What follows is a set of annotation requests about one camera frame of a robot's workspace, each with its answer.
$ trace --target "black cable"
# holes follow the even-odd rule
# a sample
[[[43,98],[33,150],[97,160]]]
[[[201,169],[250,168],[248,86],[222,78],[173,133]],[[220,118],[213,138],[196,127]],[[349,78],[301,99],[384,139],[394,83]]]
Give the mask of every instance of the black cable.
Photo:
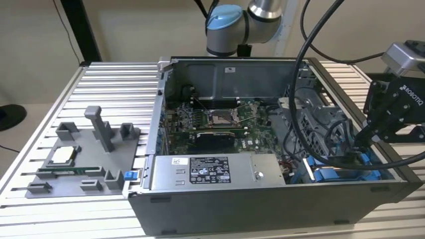
[[[209,21],[211,21],[213,9],[214,9],[214,7],[218,5],[218,2],[220,2],[220,0],[213,0],[213,1],[212,1],[211,8],[209,8],[209,10],[208,10],[208,15],[207,15],[207,19],[205,19],[205,35],[207,35],[208,23],[209,23]]]
[[[289,139],[289,135],[290,135],[290,132],[292,132],[292,126],[289,127],[289,130],[288,130],[288,133],[284,137],[284,142],[282,142],[282,146],[284,146],[284,151],[285,153],[289,155],[289,157],[294,160],[297,160],[298,162],[301,162],[301,159],[289,151],[288,147],[286,147],[286,141]]]
[[[306,11],[306,7],[310,3],[310,0],[306,0],[305,4],[304,4],[304,8],[302,8],[302,12],[301,12],[301,18],[300,18],[300,28],[301,28],[301,34],[302,34],[302,37],[304,37],[304,40],[306,40],[306,34],[305,34],[305,29],[304,29],[304,16],[305,16],[305,11]],[[352,65],[352,64],[356,64],[358,62],[362,62],[362,61],[368,61],[373,58],[377,58],[380,56],[384,55],[384,52],[381,53],[377,53],[374,55],[370,55],[370,56],[366,56],[366,57],[362,57],[360,59],[356,59],[356,60],[338,60],[338,59],[334,59],[332,58],[330,56],[328,56],[325,53],[322,53],[314,46],[313,44],[309,46],[312,48],[312,50],[318,54],[321,55],[325,59],[328,59],[329,61],[334,61],[337,63],[341,63],[341,64],[348,64],[348,65]]]
[[[332,135],[332,132],[333,132],[333,130],[334,130],[334,128],[340,125],[340,124],[342,124],[344,123],[344,120],[341,119],[341,120],[338,120],[338,121],[336,121],[336,122],[333,122],[333,124],[330,125],[330,127],[329,127],[329,129],[328,129],[328,131],[326,131],[326,133],[325,133],[325,142],[330,142],[330,139],[329,139],[329,137],[330,137],[330,135]]]
[[[3,145],[0,145],[0,148],[4,148],[4,149],[11,150],[11,151],[13,151],[13,152],[16,152],[16,153],[20,153],[20,151],[19,151],[19,150],[12,149],[12,148],[8,148],[8,147],[4,147]]]
[[[76,51],[75,51],[75,49],[73,49],[73,45],[72,45],[72,41],[71,41],[71,36],[69,36],[69,31],[68,31],[68,29],[67,29],[67,26],[65,26],[64,20],[61,19],[61,15],[60,15],[60,13],[59,13],[59,9],[57,9],[57,5],[56,5],[56,1],[55,1],[55,0],[52,0],[52,2],[53,2],[53,5],[55,5],[55,9],[56,9],[56,12],[57,12],[57,16],[59,16],[59,19],[60,19],[61,25],[64,26],[64,29],[65,29],[65,31],[67,31],[68,41],[69,41],[69,45],[71,45],[71,48],[72,48],[72,51],[73,51],[73,55],[75,55],[75,57],[77,58],[79,65],[80,65],[80,62],[81,62],[81,61],[80,61],[79,55],[77,55],[77,53],[76,53]]]
[[[294,66],[292,69],[292,76],[290,76],[292,82],[290,82],[290,88],[289,88],[289,112],[290,112],[293,129],[294,129],[294,132],[298,136],[300,142],[301,142],[306,152],[313,156],[314,159],[317,159],[321,163],[324,163],[329,166],[342,168],[342,169],[353,169],[353,170],[380,170],[380,169],[389,169],[389,168],[394,168],[394,167],[401,167],[401,166],[405,166],[408,164],[412,164],[412,163],[421,161],[425,158],[425,151],[422,153],[412,156],[410,158],[408,158],[405,160],[400,160],[400,161],[396,161],[392,163],[384,163],[384,164],[376,164],[376,165],[350,165],[350,164],[340,163],[337,161],[328,160],[326,158],[321,157],[321,155],[318,155],[314,152],[312,147],[308,145],[306,139],[302,136],[301,128],[298,125],[297,107],[296,107],[296,103],[294,103],[294,88],[296,88],[297,78],[298,78],[298,69],[301,66],[301,62],[302,62],[302,58],[305,56],[306,50],[312,44],[312,41],[314,40],[314,37],[316,37],[320,29],[322,28],[329,17],[332,16],[333,12],[337,10],[337,8],[342,2],[344,2],[344,0],[336,0],[334,3],[332,4],[332,6],[329,7],[328,11],[325,12],[324,16],[318,20],[318,22],[312,30],[310,35],[308,36],[305,43],[302,44],[298,56],[297,56],[296,61],[294,61]]]
[[[196,4],[199,5],[199,8],[200,8],[200,10],[201,10],[201,12],[203,12],[203,15],[204,15],[204,17],[207,18],[207,16],[208,16],[208,13],[207,13],[207,10],[205,10],[205,7],[204,7],[204,4],[203,4],[203,1],[201,0],[193,0],[195,2],[196,2]]]

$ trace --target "warning label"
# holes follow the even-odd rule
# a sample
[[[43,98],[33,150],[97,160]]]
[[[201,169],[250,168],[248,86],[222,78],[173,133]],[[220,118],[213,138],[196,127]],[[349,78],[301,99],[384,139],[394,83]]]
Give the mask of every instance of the warning label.
[[[191,183],[229,183],[230,168],[226,157],[191,158]]]

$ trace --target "beige wall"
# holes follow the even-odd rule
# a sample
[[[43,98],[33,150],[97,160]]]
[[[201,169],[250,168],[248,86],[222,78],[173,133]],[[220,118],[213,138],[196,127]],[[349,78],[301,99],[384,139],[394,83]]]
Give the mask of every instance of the beige wall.
[[[221,2],[246,6],[249,0]],[[332,0],[312,2],[309,30]],[[0,3],[0,104],[53,102],[77,63],[52,1]],[[163,55],[205,54],[204,17],[193,0],[84,0],[84,4],[104,60],[153,62]],[[302,42],[300,9],[301,4],[285,56],[297,54]],[[350,59],[384,51],[393,41],[425,39],[424,9],[424,0],[348,0],[314,43],[336,58]],[[273,53],[274,43],[254,45],[253,56]],[[361,67],[384,69],[378,60]]]
[[[300,32],[300,1],[285,56],[296,56],[304,39]],[[305,30],[310,32],[333,0],[312,0],[305,14]],[[328,20],[313,45],[337,59],[357,59],[386,51],[394,41],[425,40],[425,0],[346,0]],[[308,56],[318,57],[309,50]],[[380,58],[360,63],[365,72],[382,72]]]
[[[0,0],[0,104],[49,103],[77,60],[51,0]]]
[[[224,0],[245,8],[249,0]],[[205,19],[193,0],[85,0],[105,60],[156,61],[160,56],[204,56]],[[204,1],[208,8],[211,0]],[[256,45],[272,56],[274,43]]]

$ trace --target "green circuit board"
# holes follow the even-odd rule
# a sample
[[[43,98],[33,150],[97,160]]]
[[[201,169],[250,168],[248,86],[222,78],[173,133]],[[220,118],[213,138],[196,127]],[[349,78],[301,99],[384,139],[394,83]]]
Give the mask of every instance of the green circuit board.
[[[252,152],[281,156],[281,147],[265,107],[260,106],[258,102],[241,101],[236,109],[211,111],[181,106],[172,113],[177,116],[168,117],[169,155]],[[197,135],[205,132],[232,133],[234,135],[232,147],[213,150],[196,149]]]

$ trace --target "motherboard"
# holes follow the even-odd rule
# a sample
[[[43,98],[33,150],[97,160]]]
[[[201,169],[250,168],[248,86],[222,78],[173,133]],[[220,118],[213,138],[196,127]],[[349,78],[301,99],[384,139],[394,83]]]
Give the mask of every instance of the motherboard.
[[[169,155],[250,152],[281,157],[268,107],[254,99],[192,99],[167,110]]]

